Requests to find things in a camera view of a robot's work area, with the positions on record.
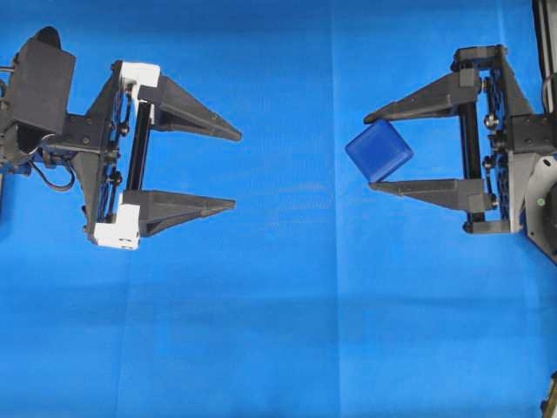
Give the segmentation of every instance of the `metal plate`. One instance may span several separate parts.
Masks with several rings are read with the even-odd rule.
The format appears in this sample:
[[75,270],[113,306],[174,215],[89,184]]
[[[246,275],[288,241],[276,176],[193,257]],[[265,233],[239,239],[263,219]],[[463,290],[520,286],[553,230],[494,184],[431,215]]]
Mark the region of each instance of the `metal plate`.
[[551,187],[557,182],[557,161],[553,155],[542,157],[534,168],[528,182],[526,195],[526,219],[528,238],[549,258],[557,263],[557,255],[547,243],[543,228],[543,209],[538,200],[546,198]]

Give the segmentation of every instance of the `white bracket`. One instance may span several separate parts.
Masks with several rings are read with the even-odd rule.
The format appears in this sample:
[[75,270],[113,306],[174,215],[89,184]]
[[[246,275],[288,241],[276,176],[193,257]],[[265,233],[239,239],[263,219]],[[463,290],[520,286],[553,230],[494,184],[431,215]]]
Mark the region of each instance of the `white bracket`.
[[113,224],[95,224],[95,239],[99,246],[124,250],[139,247],[139,205],[122,204],[122,193],[118,199],[116,221]]

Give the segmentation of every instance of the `blue fabric surface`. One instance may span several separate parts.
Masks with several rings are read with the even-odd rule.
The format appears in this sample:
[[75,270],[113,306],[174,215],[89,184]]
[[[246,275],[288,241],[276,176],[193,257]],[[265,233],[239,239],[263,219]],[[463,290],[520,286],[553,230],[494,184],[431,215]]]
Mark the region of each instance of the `blue fabric surface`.
[[[127,253],[85,240],[78,188],[9,179],[0,416],[539,416],[555,266],[522,235],[371,193],[344,152],[463,46],[506,44],[540,111],[529,1],[8,0],[0,63],[46,24],[77,56],[70,111],[122,58],[236,125],[238,145],[153,132],[145,188],[238,206]],[[395,127],[415,157],[393,180],[461,175],[457,120]]]

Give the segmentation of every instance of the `black cable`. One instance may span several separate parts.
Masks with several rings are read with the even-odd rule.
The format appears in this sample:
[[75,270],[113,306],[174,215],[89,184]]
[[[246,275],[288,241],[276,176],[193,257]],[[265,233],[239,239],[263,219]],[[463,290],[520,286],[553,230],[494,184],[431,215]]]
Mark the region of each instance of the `black cable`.
[[29,164],[31,165],[31,167],[33,167],[35,169],[35,171],[41,177],[41,179],[43,179],[44,183],[48,187],[50,187],[52,190],[56,190],[57,192],[67,192],[67,191],[69,191],[73,187],[74,183],[76,182],[76,175],[70,169],[70,167],[67,166],[67,165],[64,165],[64,168],[71,175],[70,183],[68,183],[67,185],[54,185],[46,178],[46,176],[41,171],[41,169],[38,168],[33,161],[30,161]]

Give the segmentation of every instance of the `white plastic part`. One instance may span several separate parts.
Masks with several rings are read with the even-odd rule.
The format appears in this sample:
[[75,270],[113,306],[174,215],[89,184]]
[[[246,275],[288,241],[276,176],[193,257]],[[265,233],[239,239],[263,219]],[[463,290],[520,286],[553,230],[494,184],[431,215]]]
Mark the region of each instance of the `white plastic part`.
[[139,205],[123,205],[120,193],[116,222],[113,224],[96,223],[95,239],[99,246],[137,250],[139,246]]
[[[136,115],[138,114],[138,94],[139,88],[142,85],[148,87],[157,87],[158,78],[160,77],[160,67],[154,64],[145,63],[122,63],[122,70],[120,71],[120,77],[124,86],[131,86],[131,98],[133,100],[133,105],[136,109]],[[151,107],[151,123],[155,122],[155,109],[154,106]]]

